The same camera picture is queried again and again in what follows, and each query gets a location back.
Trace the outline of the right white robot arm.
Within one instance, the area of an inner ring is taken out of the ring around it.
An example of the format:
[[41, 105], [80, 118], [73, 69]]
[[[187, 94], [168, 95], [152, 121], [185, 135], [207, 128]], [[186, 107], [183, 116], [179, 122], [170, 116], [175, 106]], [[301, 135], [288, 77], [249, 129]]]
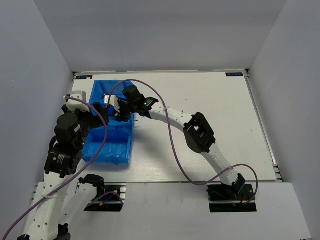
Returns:
[[169, 123], [184, 134], [189, 149], [203, 156], [213, 167], [226, 198], [236, 200], [243, 195], [246, 180], [221, 153], [215, 133], [202, 113], [188, 114], [169, 108], [162, 97], [144, 97], [135, 85], [126, 87], [122, 94], [124, 98], [113, 95], [104, 97], [105, 103], [114, 107], [114, 116], [118, 121], [127, 122], [132, 114], [137, 113], [141, 117]]

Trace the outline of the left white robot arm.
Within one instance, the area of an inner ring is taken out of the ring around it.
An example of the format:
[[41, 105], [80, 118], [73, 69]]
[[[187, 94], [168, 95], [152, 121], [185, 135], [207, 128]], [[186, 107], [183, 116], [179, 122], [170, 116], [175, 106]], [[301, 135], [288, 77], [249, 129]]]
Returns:
[[60, 222], [67, 186], [79, 175], [76, 171], [83, 157], [82, 150], [91, 129], [109, 123], [108, 109], [99, 102], [89, 105], [83, 100], [67, 98], [63, 115], [56, 122], [55, 135], [49, 144], [44, 166], [42, 199], [30, 228], [21, 240], [69, 240], [68, 223]]

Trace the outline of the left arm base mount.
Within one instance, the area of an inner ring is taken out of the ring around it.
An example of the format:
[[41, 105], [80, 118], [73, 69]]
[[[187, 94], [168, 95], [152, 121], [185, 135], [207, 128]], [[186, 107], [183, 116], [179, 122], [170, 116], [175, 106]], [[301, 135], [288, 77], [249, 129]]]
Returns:
[[118, 213], [123, 209], [126, 198], [125, 183], [105, 184], [104, 190], [86, 206], [85, 212]]

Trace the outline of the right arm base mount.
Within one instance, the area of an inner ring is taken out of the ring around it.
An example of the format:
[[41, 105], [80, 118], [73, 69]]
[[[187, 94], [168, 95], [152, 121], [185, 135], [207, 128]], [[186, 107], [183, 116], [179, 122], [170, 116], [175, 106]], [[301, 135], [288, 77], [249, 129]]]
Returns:
[[222, 184], [207, 186], [210, 213], [253, 213], [257, 212], [254, 190], [251, 184], [245, 184], [239, 194], [234, 194]]

